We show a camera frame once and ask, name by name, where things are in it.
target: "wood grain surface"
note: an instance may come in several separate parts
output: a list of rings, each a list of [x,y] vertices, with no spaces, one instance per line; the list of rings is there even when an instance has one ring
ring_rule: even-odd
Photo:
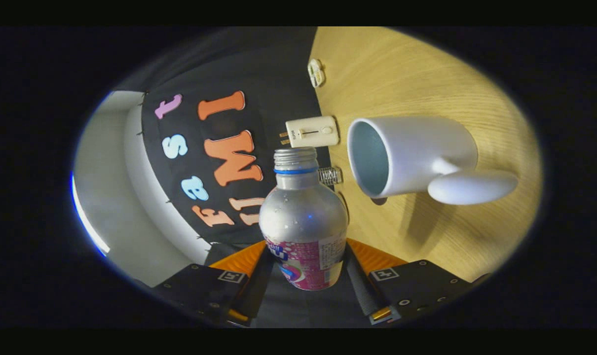
[[[543,172],[535,133],[501,88],[454,56],[382,27],[319,27],[311,58],[326,77],[316,88],[322,114],[339,125],[330,155],[343,171],[336,190],[348,205],[348,237],[407,261],[431,260],[470,282],[502,265],[535,219]],[[445,205],[427,192],[375,204],[353,179],[346,133],[356,117],[383,115],[458,121],[477,144],[478,168],[514,172],[517,188],[481,205]]]

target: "mug handle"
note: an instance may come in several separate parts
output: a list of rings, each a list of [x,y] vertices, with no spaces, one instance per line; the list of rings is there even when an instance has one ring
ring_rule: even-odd
[[[435,200],[448,205],[474,205],[509,195],[518,186],[518,177],[502,170],[461,170],[443,158],[432,166],[441,175],[428,185]]]

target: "blue letter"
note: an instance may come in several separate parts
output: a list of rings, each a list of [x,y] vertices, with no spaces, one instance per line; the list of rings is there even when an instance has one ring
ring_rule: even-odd
[[[173,135],[163,139],[163,151],[169,159],[176,159],[178,155],[185,155],[188,151],[187,142],[181,135]]]
[[[197,200],[199,198],[202,201],[206,201],[209,199],[209,194],[202,188],[202,180],[197,176],[182,180],[181,187],[182,191],[184,191],[184,193],[186,193],[192,200]]]

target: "bottle label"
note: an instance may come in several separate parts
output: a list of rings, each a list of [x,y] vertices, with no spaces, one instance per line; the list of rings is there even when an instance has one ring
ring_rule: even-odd
[[[273,243],[267,236],[264,238],[292,285],[302,290],[321,290],[334,285],[340,276],[345,232],[310,243]]]

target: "orange letter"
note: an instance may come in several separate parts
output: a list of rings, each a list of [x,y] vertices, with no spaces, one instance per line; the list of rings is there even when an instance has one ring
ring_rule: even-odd
[[[240,213],[239,217],[242,218],[242,222],[246,225],[253,225],[259,222],[259,214],[247,215],[246,213]]]
[[[215,180],[220,186],[226,186],[230,181],[254,179],[257,181],[263,180],[263,173],[261,168],[254,164],[248,169],[242,170],[248,164],[255,161],[255,157],[247,154],[235,153],[236,151],[248,151],[249,153],[255,148],[253,144],[253,136],[249,131],[242,131],[237,136],[229,137],[222,140],[205,140],[204,151],[206,155],[213,158],[220,158],[226,160],[222,166],[215,170]]]
[[[215,214],[215,210],[212,209],[203,209],[200,211],[200,207],[198,206],[191,207],[191,210],[209,227],[213,227],[216,224],[235,225],[235,222],[228,218],[224,211],[219,211],[218,214]]]
[[[248,198],[247,200],[236,200],[235,198],[229,198],[229,204],[235,209],[236,211],[241,211],[243,207],[248,206],[261,206],[265,198],[263,197],[256,197],[256,198]]]
[[[235,198],[229,198],[228,202],[233,209],[237,211],[241,211],[243,207],[248,206],[261,206],[265,198],[257,197],[257,198],[249,198],[247,200],[235,200]],[[242,218],[242,222],[247,225],[253,225],[259,222],[259,214],[256,215],[247,215],[246,213],[240,213],[239,217]]]
[[[226,110],[243,110],[246,107],[246,97],[243,91],[237,91],[235,94],[222,97],[213,101],[200,101],[197,104],[197,115],[201,121],[204,121],[210,114]]]

